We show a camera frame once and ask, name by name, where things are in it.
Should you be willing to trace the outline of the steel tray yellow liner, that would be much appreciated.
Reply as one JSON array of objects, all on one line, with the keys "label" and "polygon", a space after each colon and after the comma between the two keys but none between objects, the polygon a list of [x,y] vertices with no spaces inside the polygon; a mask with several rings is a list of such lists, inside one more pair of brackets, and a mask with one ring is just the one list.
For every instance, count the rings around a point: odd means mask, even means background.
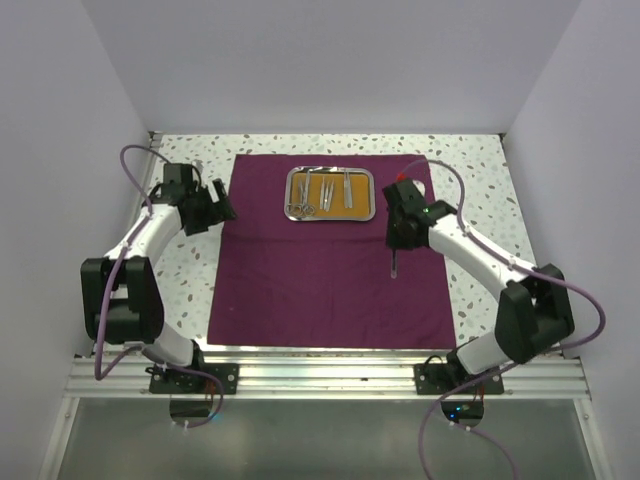
[{"label": "steel tray yellow liner", "polygon": [[[351,209],[344,207],[343,198],[343,173],[348,169],[351,179],[352,203]],[[289,216],[286,205],[290,198],[293,179],[300,175],[304,179],[307,171],[311,172],[311,186],[309,202],[315,207],[312,217],[294,218]],[[331,208],[328,212],[320,209],[321,184],[324,177],[333,178],[335,181]],[[290,170],[287,174],[284,214],[291,221],[316,222],[316,221],[346,221],[367,222],[376,214],[375,182],[371,172],[362,168],[341,166],[299,166]]]}]

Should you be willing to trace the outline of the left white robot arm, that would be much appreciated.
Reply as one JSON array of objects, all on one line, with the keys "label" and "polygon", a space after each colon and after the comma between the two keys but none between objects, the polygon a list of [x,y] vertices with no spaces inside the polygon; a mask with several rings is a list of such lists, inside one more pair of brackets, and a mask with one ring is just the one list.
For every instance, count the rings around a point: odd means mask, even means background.
[{"label": "left white robot arm", "polygon": [[196,342],[165,321],[154,266],[179,233],[206,233],[236,218],[221,179],[208,188],[191,165],[163,167],[162,181],[145,194],[140,215],[125,237],[80,268],[85,329],[95,341],[96,379],[104,379],[116,365],[103,364],[104,346],[110,344],[174,367],[172,379],[185,392],[205,386],[208,369]]}]

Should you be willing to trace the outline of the purple cloth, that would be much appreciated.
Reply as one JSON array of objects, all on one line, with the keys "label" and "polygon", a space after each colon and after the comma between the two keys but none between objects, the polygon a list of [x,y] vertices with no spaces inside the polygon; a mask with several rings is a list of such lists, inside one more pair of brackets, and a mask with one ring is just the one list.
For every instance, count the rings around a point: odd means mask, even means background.
[{"label": "purple cloth", "polygon": [[240,155],[237,213],[222,230],[207,340],[227,346],[450,349],[456,343],[444,258],[386,247],[387,204],[367,222],[294,222],[284,214],[298,166],[370,171],[375,189],[411,162],[399,156]]}]

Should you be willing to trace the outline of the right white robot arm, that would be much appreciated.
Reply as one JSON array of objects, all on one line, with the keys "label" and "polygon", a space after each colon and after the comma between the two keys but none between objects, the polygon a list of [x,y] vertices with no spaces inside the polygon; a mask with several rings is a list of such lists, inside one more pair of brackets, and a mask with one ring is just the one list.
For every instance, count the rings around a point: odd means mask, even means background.
[{"label": "right white robot arm", "polygon": [[397,252],[427,248],[471,274],[497,301],[494,329],[450,351],[445,360],[427,360],[419,374],[439,392],[468,392],[481,375],[510,361],[525,364],[575,330],[563,273],[552,264],[522,264],[460,219],[438,200],[429,204],[414,182],[403,178],[383,188],[387,203],[386,246],[397,276]]}]

